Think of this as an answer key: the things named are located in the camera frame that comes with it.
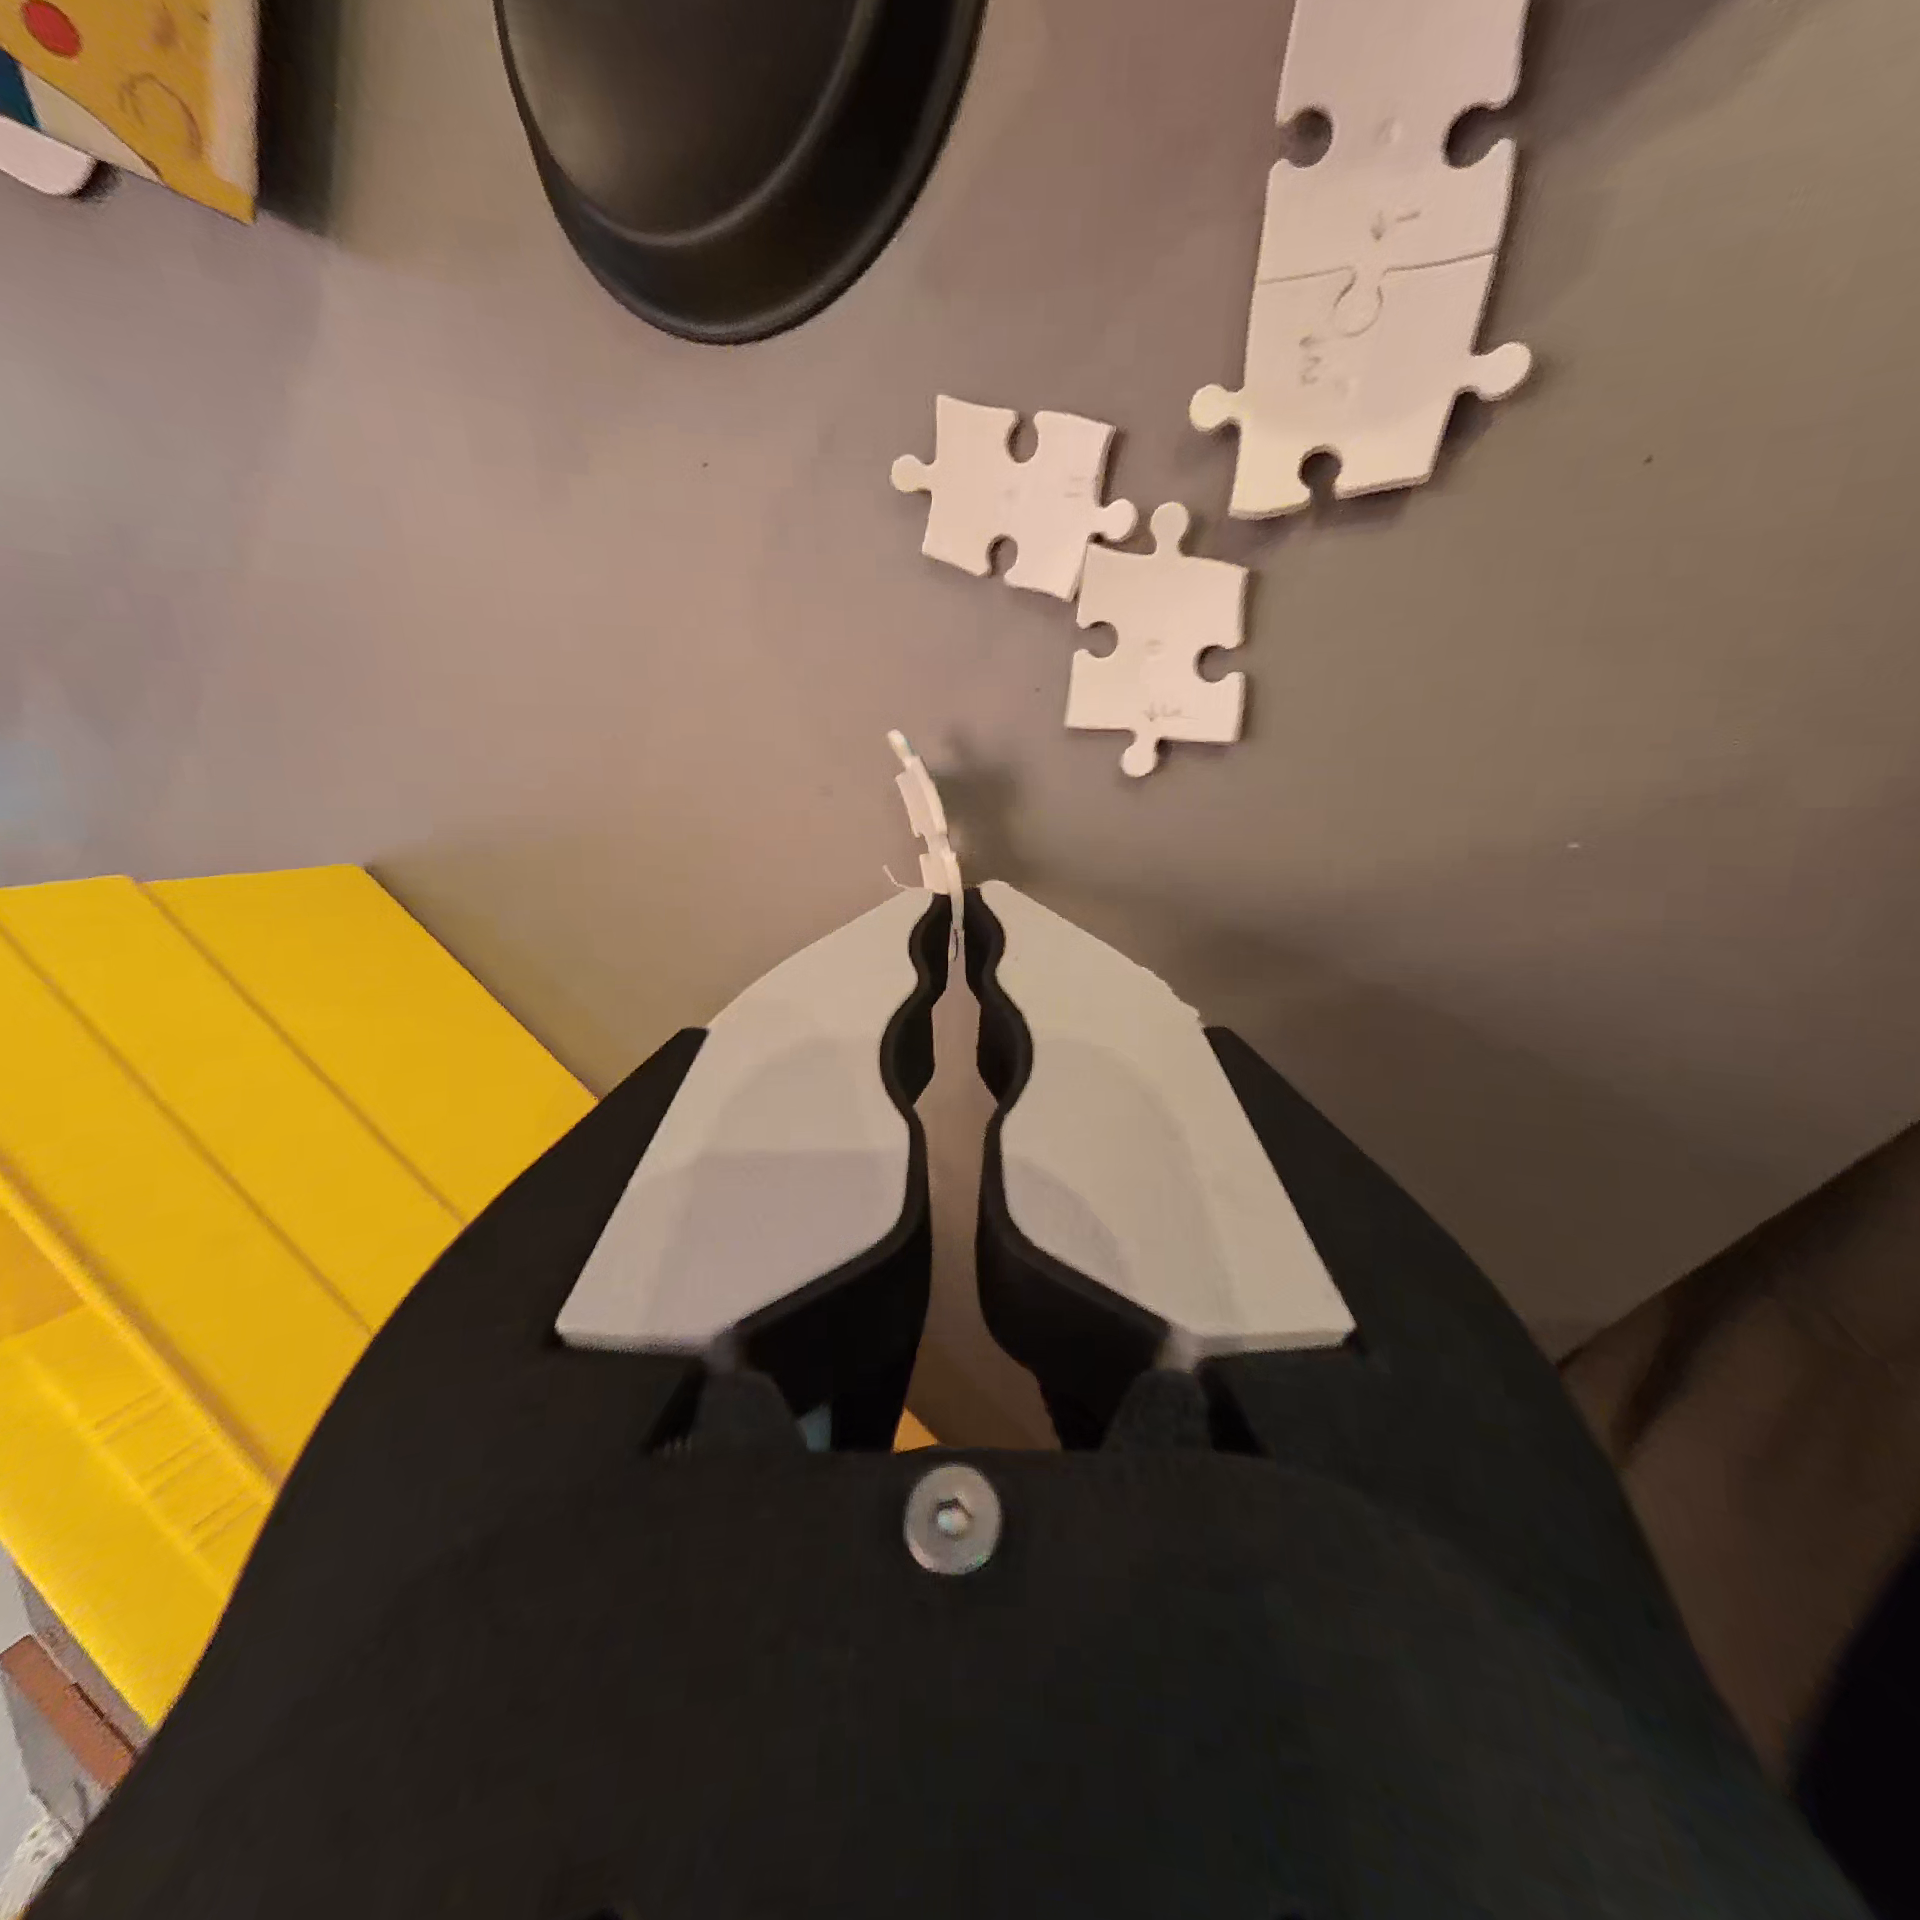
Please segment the colourful puzzle box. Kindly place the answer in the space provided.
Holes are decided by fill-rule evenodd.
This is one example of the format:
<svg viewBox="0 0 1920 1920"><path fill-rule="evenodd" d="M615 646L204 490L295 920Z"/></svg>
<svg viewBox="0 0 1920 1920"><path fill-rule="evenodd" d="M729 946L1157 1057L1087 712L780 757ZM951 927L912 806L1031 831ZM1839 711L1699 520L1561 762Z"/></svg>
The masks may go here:
<svg viewBox="0 0 1920 1920"><path fill-rule="evenodd" d="M76 193L111 166L256 217L259 1L5 1L5 170Z"/></svg>

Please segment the person's beige trousers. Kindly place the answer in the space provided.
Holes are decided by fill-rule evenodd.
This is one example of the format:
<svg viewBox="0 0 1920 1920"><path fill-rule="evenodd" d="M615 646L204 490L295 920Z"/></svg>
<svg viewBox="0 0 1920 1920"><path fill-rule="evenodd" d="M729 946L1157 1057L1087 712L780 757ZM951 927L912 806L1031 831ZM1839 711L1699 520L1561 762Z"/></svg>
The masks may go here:
<svg viewBox="0 0 1920 1920"><path fill-rule="evenodd" d="M1589 1336L1558 1375L1717 1690L1785 1777L1916 1540L1917 1129Z"/></svg>

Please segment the yellow plastic bin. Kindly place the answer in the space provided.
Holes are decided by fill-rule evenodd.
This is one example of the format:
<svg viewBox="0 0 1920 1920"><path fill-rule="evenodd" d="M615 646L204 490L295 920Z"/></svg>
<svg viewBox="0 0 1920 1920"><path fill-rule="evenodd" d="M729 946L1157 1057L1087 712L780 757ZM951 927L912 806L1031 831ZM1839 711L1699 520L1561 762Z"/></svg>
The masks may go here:
<svg viewBox="0 0 1920 1920"><path fill-rule="evenodd" d="M371 1336L589 1109L368 871L5 889L5 1554L127 1740Z"/></svg>

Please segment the black round puzzle stand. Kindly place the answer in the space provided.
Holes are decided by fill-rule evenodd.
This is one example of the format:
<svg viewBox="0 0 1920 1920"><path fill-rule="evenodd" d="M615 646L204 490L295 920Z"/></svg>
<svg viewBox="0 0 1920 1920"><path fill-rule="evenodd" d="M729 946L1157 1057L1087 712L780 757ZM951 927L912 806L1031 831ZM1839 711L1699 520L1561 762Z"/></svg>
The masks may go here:
<svg viewBox="0 0 1920 1920"><path fill-rule="evenodd" d="M544 198L638 319L755 345L886 249L966 95L980 1L493 1Z"/></svg>

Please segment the joined white puzzle pieces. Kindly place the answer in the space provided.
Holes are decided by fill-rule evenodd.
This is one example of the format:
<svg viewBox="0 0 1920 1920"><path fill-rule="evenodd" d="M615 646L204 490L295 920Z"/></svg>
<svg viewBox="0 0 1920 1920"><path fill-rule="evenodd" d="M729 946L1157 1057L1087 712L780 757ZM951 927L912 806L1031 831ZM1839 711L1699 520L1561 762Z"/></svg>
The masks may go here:
<svg viewBox="0 0 1920 1920"><path fill-rule="evenodd" d="M892 465L897 493L928 498L921 553L985 577L995 548L1009 544L1015 558L1003 573L1009 588L1072 601L1087 548L1117 544L1139 528L1139 508L1103 490L1115 428L1038 410L1035 445L1016 457L1016 409L945 393L933 406L933 457L901 454Z"/></svg>
<svg viewBox="0 0 1920 1920"><path fill-rule="evenodd" d="M1230 517L1305 511L1311 457L1334 495L1432 477L1456 398L1500 400L1523 342L1477 345L1518 149L1449 160L1462 113L1520 87L1524 1L1301 1L1275 118L1327 126L1311 161L1265 175L1238 386L1192 393L1195 429L1236 434Z"/></svg>

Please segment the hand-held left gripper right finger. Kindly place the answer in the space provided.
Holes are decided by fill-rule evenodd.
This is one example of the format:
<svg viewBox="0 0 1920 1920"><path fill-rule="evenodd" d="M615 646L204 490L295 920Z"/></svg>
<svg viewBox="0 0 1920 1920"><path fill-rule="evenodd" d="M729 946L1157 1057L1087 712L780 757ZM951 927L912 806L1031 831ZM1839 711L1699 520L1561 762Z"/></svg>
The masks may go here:
<svg viewBox="0 0 1920 1920"><path fill-rule="evenodd" d="M965 957L991 1092L975 1294L1062 1449L1096 1449L1147 1374L1352 1341L1195 1007L1003 879L966 889Z"/></svg>

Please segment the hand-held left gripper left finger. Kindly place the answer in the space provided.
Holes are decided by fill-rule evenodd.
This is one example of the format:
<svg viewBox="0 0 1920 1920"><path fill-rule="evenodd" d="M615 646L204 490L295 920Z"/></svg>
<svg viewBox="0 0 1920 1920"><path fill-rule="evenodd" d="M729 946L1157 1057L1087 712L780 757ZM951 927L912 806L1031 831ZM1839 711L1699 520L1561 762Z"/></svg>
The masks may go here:
<svg viewBox="0 0 1920 1920"><path fill-rule="evenodd" d="M892 1449L931 1294L951 900L903 889L700 1030L557 1314L574 1350L771 1378L831 1449Z"/></svg>

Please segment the single white puzzle piece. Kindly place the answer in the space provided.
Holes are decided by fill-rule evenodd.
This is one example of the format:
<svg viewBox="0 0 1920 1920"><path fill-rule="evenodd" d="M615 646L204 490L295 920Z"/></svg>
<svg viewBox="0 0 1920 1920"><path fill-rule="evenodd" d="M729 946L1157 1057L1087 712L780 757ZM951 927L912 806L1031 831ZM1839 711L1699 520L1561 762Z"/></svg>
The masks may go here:
<svg viewBox="0 0 1920 1920"><path fill-rule="evenodd" d="M1230 748L1240 738L1246 676L1207 679L1203 660L1244 644L1251 573L1187 551L1190 513L1166 501L1145 551L1087 551L1075 604L1081 630L1110 630L1105 653L1072 656L1069 732L1125 734L1120 769L1151 776L1166 745Z"/></svg>
<svg viewBox="0 0 1920 1920"><path fill-rule="evenodd" d="M896 791L907 829L918 840L918 889L949 903L949 957L965 957L966 881L939 785L923 757L897 729L886 732L896 757Z"/></svg>

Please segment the person's black jacket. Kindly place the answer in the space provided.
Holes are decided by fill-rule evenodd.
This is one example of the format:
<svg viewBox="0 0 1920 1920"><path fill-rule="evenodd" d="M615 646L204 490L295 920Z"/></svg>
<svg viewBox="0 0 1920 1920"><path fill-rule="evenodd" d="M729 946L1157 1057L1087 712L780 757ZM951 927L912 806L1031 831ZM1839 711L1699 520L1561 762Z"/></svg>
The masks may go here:
<svg viewBox="0 0 1920 1920"><path fill-rule="evenodd" d="M1917 1916L1917 1550L1841 1649L1792 1799L1873 1916Z"/></svg>

